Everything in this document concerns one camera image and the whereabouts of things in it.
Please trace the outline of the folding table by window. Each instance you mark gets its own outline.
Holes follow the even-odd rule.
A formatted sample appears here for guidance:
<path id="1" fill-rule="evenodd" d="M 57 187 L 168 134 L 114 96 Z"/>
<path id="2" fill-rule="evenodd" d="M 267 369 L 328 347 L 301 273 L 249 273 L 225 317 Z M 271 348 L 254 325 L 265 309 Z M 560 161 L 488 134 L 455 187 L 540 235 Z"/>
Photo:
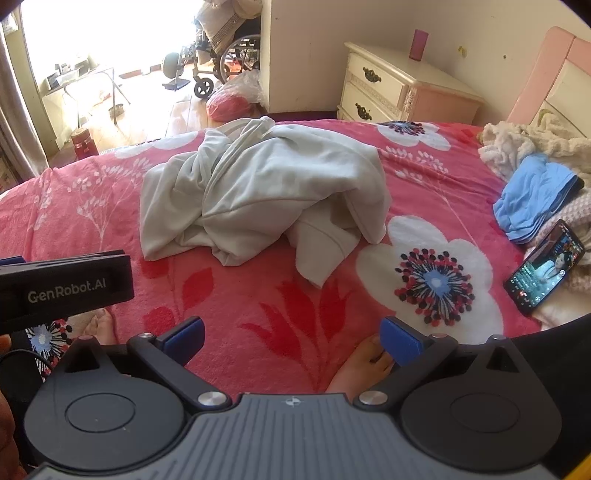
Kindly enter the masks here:
<path id="1" fill-rule="evenodd" d="M 120 77 L 90 57 L 68 71 L 50 74 L 40 83 L 39 93 L 53 133 L 62 143 L 84 126 L 94 109 L 106 100 L 111 100 L 113 106 L 130 104 Z"/>

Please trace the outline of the pink bag in plastic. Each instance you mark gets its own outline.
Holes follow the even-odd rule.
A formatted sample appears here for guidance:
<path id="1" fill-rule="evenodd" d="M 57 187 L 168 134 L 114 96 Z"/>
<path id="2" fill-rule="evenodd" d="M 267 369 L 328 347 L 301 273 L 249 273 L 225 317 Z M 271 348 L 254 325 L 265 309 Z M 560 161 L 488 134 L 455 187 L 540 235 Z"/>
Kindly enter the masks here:
<path id="1" fill-rule="evenodd" d="M 252 113 L 263 101 L 259 70 L 245 71 L 232 76 L 206 102 L 206 113 L 219 123 L 230 122 Z"/>

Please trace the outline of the beige curtain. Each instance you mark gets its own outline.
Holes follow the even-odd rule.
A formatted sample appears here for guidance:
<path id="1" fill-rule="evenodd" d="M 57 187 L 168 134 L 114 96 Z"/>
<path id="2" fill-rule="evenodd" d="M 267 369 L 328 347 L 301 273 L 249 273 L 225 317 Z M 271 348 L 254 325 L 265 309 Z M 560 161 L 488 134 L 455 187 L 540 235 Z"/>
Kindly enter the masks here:
<path id="1" fill-rule="evenodd" d="M 37 177 L 49 168 L 18 85 L 4 33 L 1 33 L 1 152 L 21 180 Z"/>

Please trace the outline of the wheelchair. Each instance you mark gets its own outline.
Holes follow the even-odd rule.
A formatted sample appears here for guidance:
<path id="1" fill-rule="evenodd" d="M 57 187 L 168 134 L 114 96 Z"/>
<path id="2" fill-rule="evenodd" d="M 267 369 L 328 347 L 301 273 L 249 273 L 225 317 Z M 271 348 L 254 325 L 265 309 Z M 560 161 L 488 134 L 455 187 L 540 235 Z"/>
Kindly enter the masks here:
<path id="1" fill-rule="evenodd" d="M 243 72 L 259 70 L 262 11 L 259 1 L 202 3 L 193 20 L 195 40 L 166 55 L 162 62 L 162 73 L 168 79 L 163 88 L 177 91 L 188 85 L 182 74 L 191 66 L 193 93 L 205 100 L 211 97 L 216 82 L 225 84 Z"/>

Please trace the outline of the blue folded garment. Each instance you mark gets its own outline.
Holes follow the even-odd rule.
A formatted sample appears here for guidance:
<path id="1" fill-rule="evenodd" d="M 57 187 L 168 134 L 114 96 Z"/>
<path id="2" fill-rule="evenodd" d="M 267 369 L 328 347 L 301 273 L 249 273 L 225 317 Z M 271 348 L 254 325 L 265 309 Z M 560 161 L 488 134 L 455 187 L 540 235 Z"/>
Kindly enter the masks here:
<path id="1" fill-rule="evenodd" d="M 511 242 L 527 244 L 583 187 L 584 181 L 567 166 L 542 153 L 530 154 L 494 203 L 495 219 Z"/>

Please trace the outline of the black smartphone lit screen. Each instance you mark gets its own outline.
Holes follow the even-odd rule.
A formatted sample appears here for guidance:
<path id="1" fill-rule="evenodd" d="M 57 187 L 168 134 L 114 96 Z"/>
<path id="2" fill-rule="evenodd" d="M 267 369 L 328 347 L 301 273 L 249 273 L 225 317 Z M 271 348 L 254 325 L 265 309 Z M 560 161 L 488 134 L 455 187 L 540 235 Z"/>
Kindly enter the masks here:
<path id="1" fill-rule="evenodd" d="M 585 253 L 572 228 L 558 220 L 503 284 L 518 310 L 531 315 L 565 280 Z"/>

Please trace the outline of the cream two-drawer nightstand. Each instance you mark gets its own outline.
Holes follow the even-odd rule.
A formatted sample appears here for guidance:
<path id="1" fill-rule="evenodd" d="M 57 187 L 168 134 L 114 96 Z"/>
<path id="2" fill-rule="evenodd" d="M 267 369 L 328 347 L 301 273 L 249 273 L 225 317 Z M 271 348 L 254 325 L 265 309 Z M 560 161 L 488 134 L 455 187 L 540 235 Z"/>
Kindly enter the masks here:
<path id="1" fill-rule="evenodd" d="M 413 121 L 471 125 L 484 99 L 424 61 L 382 46 L 346 42 L 348 62 L 339 120 Z"/>

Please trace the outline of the pink cup on nightstand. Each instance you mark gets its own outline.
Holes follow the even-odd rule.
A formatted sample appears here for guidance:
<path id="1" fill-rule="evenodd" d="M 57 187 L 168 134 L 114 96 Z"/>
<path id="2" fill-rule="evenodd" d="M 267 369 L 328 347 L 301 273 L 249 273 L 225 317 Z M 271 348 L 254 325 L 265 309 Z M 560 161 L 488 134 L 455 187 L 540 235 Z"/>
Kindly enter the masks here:
<path id="1" fill-rule="evenodd" d="M 418 62 L 422 60 L 427 46 L 428 38 L 428 32 L 419 29 L 415 30 L 409 52 L 410 59 Z"/>

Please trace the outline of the pink floral bed blanket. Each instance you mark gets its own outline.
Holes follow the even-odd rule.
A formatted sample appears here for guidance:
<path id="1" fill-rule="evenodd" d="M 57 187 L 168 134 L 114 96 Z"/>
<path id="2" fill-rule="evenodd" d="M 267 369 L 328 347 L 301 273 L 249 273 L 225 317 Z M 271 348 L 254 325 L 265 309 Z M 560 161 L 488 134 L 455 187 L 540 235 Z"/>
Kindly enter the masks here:
<path id="1" fill-rule="evenodd" d="M 28 261 L 121 249 L 134 297 L 110 312 L 120 342 L 204 320 L 204 348 L 190 369 L 235 395 L 318 393 L 380 321 L 396 315 L 426 333 L 480 343 L 540 330 L 504 290 L 522 251 L 498 227 L 503 184 L 481 161 L 478 129 L 424 123 L 380 131 L 324 120 L 321 127 L 377 147 L 392 196 L 382 243 L 361 243 L 315 287 L 280 239 L 242 266 L 198 247 L 147 261 L 139 244 L 144 174 L 199 133 L 91 157 L 12 188 L 1 198 L 1 254 Z"/>

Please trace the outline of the cream fluffy blanket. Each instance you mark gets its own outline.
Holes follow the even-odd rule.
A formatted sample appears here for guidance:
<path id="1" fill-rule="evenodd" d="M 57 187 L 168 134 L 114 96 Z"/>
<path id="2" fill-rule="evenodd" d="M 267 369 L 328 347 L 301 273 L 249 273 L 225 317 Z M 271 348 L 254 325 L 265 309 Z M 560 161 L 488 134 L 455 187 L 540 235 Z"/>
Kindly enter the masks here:
<path id="1" fill-rule="evenodd" d="M 487 124 L 477 135 L 481 160 L 508 182 L 526 156 L 541 153 L 568 167 L 590 186 L 590 139 L 567 121 L 543 109 L 533 125 L 501 121 Z"/>

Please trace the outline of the white sweatshirt orange bear outline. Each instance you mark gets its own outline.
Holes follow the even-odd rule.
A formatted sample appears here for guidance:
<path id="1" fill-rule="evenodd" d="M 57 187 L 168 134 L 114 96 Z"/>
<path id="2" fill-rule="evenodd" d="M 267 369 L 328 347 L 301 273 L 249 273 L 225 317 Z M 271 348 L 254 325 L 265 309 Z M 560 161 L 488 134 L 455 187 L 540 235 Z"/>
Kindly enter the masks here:
<path id="1" fill-rule="evenodd" d="M 301 277 L 322 287 L 360 241 L 386 235 L 391 195 L 376 147 L 269 117 L 208 129 L 197 151 L 144 176 L 145 259 L 208 247 L 239 266 L 286 237 Z"/>

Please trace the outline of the bare foot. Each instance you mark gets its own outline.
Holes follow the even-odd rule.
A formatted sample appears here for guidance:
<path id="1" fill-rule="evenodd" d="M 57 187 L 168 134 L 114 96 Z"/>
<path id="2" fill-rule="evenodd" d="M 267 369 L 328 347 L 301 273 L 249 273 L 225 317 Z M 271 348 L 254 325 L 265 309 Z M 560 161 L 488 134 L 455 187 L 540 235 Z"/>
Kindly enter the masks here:
<path id="1" fill-rule="evenodd" d="M 367 337 L 349 355 L 325 390 L 344 394 L 349 402 L 388 377 L 394 368 L 393 357 L 383 348 L 378 335 Z"/>

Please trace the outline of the pink bed headboard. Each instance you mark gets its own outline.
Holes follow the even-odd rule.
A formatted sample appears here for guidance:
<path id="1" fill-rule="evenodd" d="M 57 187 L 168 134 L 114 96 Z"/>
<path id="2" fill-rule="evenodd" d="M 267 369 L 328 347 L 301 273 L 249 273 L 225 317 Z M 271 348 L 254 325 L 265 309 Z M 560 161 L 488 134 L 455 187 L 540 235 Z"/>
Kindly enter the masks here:
<path id="1" fill-rule="evenodd" d="M 590 137 L 590 42 L 554 26 L 507 120 L 532 124 L 544 109 L 565 119 L 575 133 Z"/>

